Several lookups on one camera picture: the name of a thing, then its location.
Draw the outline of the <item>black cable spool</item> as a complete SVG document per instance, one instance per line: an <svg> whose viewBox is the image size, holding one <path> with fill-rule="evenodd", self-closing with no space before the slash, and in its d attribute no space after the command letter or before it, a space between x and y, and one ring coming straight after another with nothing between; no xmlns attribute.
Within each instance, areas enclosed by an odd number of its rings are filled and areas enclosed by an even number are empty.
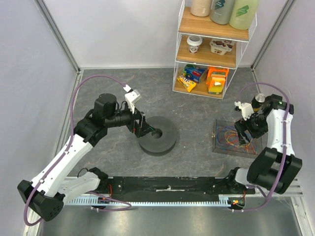
<svg viewBox="0 0 315 236"><path fill-rule="evenodd" d="M152 156L168 154L175 146L179 133L173 121L166 117L154 116L147 119L147 123L157 130L157 137L145 135L138 139L142 150Z"/></svg>

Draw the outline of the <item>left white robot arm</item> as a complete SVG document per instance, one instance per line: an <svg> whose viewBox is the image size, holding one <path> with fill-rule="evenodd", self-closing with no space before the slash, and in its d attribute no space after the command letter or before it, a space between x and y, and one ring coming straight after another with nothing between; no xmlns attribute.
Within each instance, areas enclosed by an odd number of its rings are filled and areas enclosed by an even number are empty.
<svg viewBox="0 0 315 236"><path fill-rule="evenodd" d="M135 104L141 99L136 90L125 94L125 100L118 104L116 96L101 94L76 126L72 127L70 137L64 147L31 181L22 180L18 192L24 203L24 217L32 209L40 219L51 221L62 210L64 204L76 197L95 191L104 193L108 188L108 175L98 168L92 168L82 177L64 183L73 167L96 144L104 138L109 128L126 126L137 138L155 129L146 122L145 114Z"/></svg>

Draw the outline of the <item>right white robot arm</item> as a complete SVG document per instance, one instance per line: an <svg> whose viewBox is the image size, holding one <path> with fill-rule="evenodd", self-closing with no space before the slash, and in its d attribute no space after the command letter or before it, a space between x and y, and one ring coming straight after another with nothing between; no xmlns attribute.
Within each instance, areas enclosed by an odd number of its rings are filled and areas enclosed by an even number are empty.
<svg viewBox="0 0 315 236"><path fill-rule="evenodd" d="M279 95L256 95L250 103L236 101L241 119L234 123L241 145L267 134L267 145L249 168L236 168L225 181L230 193L238 193L243 185L258 185L283 194L302 168L291 144L291 122L294 106Z"/></svg>

